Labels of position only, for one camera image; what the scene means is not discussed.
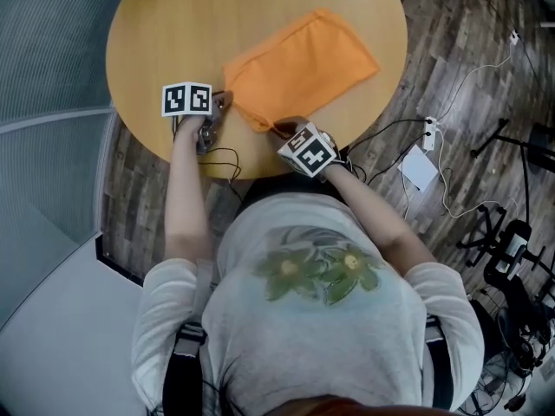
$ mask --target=orange cloth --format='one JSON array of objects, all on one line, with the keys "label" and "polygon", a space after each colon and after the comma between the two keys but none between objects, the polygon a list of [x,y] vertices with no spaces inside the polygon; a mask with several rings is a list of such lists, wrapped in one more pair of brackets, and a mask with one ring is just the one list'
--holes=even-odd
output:
[{"label": "orange cloth", "polygon": [[379,65],[337,14],[314,10],[224,66],[225,89],[252,129],[312,114]]}]

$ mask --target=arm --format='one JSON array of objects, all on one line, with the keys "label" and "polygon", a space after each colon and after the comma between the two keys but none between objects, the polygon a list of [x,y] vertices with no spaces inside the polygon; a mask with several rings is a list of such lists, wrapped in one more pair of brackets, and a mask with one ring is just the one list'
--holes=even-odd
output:
[{"label": "arm", "polygon": [[324,176],[343,196],[383,258],[401,276],[419,263],[435,262],[408,224],[369,186],[339,165],[325,168]]},{"label": "arm", "polygon": [[183,120],[173,143],[166,195],[166,259],[212,259],[212,236],[200,186],[196,143],[203,117]]}]

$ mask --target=dark wood floor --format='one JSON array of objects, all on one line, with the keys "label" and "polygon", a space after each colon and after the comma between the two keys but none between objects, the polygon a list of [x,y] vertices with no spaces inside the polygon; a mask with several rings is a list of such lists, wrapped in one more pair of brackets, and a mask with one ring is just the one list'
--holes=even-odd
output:
[{"label": "dark wood floor", "polygon": [[[483,200],[497,200],[515,217],[510,198],[524,218],[524,183],[519,149],[508,144],[489,147],[479,159],[469,151],[497,125],[499,117],[511,119],[507,135],[526,140],[535,122],[552,124],[550,103],[555,76],[553,34],[541,29],[543,9],[538,0],[490,0],[499,16],[484,0],[402,0],[408,25],[408,58],[395,96],[367,135],[393,120],[440,117],[468,71],[483,64],[500,63],[509,54],[508,38],[513,24],[525,44],[513,47],[511,59],[501,68],[474,73],[460,91],[442,129],[445,132],[443,167],[449,182],[449,202],[459,213]],[[524,46],[538,74],[526,59]],[[354,161],[368,174],[387,167],[411,140],[422,133],[422,124],[402,123],[360,146]],[[428,157],[437,165],[439,146]],[[167,162],[153,156],[119,125],[108,171],[104,198],[104,250],[124,268],[140,277],[162,258],[163,210],[167,189]],[[249,182],[234,184],[244,193]],[[221,238],[239,206],[225,183],[206,179],[206,203],[212,230]],[[399,212],[406,208],[400,173],[392,169],[376,178],[372,187]],[[530,174],[532,239],[529,249],[546,245],[546,258],[555,251],[555,176]],[[477,213],[454,219],[441,206],[443,184],[438,177],[424,192],[408,187],[411,197],[408,221],[440,262],[458,270],[467,291],[489,309],[493,304],[478,293],[484,286],[481,269],[466,268],[468,254],[454,244],[473,228]],[[540,270],[524,269],[523,279],[531,295],[545,283]],[[493,298],[502,302],[502,295]]]}]

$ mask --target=black strap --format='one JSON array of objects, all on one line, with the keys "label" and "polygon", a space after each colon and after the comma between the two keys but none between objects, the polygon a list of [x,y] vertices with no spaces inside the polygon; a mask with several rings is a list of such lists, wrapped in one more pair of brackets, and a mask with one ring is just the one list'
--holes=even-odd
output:
[{"label": "black strap", "polygon": [[453,376],[451,359],[445,338],[428,342],[428,349],[434,363],[434,403],[433,408],[450,410],[453,404]]}]

